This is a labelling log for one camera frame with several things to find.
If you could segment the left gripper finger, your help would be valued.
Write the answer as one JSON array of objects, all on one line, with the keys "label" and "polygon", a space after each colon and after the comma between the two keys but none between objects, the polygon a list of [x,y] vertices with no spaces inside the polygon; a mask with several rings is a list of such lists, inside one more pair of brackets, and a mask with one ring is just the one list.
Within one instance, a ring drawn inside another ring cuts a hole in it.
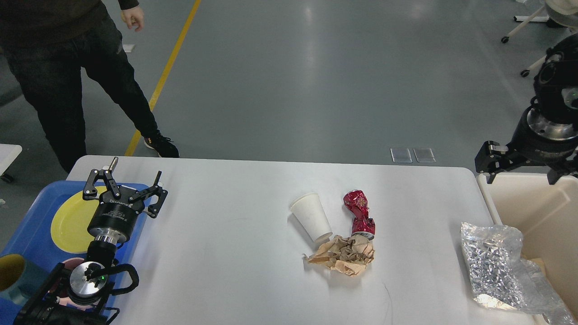
[{"label": "left gripper finger", "polygon": [[[113,171],[118,163],[118,157],[114,157],[107,168],[93,169],[88,176],[85,187],[83,189],[82,198],[85,201],[99,200],[102,202],[119,201],[121,199],[120,188],[113,178]],[[95,183],[96,181],[103,181],[107,191],[99,194]]]},{"label": "left gripper finger", "polygon": [[[163,189],[160,183],[161,175],[162,172],[157,173],[154,183],[151,187],[137,191],[136,193],[129,196],[128,204],[137,215],[145,213],[151,218],[157,218],[168,195],[168,191]],[[148,206],[145,206],[145,201],[151,197],[156,197],[157,201],[149,204]]]}]

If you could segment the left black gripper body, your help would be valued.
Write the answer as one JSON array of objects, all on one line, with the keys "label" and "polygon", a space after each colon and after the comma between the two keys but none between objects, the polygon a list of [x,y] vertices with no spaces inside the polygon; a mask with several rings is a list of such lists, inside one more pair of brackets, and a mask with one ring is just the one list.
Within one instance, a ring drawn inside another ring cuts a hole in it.
[{"label": "left black gripper body", "polygon": [[87,231],[95,240],[109,237],[113,238],[114,244],[128,242],[144,208],[143,201],[129,203],[126,197],[116,198],[112,192],[102,193]]}]

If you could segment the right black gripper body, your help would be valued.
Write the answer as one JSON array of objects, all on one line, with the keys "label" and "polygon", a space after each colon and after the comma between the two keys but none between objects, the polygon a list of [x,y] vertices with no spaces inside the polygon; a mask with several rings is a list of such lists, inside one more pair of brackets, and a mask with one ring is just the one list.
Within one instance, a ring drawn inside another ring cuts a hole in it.
[{"label": "right black gripper body", "polygon": [[528,108],[508,143],[508,161],[549,165],[566,160],[577,147],[577,122],[554,123]]}]

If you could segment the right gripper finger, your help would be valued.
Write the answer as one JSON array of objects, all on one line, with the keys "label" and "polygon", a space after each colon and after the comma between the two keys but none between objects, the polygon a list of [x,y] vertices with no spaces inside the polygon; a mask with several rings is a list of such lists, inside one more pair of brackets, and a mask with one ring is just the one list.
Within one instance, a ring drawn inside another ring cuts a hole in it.
[{"label": "right gripper finger", "polygon": [[493,183],[498,173],[523,165],[524,157],[517,150],[494,141],[485,141],[475,156],[475,170],[479,174],[489,174],[488,184]]},{"label": "right gripper finger", "polygon": [[577,177],[578,172],[578,159],[573,158],[572,160],[561,160],[557,162],[552,162],[547,164],[550,168],[547,173],[547,179],[549,185],[555,185],[557,181],[563,176],[574,176]]}]

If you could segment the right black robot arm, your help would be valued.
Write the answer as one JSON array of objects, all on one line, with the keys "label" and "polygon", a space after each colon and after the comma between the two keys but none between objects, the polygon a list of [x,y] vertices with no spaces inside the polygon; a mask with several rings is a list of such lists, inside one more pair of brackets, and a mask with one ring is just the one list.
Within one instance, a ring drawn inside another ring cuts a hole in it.
[{"label": "right black robot arm", "polygon": [[578,37],[566,37],[546,51],[533,79],[535,96],[520,118],[508,144],[484,142],[475,157],[477,173],[493,183],[498,173],[524,166],[547,166],[553,185],[577,175]]}]

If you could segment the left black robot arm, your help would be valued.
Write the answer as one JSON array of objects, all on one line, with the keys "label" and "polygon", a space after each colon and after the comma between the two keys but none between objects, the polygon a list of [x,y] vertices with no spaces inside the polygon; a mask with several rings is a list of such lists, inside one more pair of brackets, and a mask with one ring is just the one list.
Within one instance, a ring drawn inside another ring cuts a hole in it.
[{"label": "left black robot arm", "polygon": [[57,263],[16,314],[15,325],[109,325],[120,310],[107,306],[110,297],[127,294],[139,285],[132,264],[117,259],[133,235],[139,216],[156,218],[168,195],[160,182],[137,190],[118,185],[113,177],[115,157],[107,168],[93,169],[81,198],[95,201],[85,226],[89,243],[82,263],[66,269]]}]

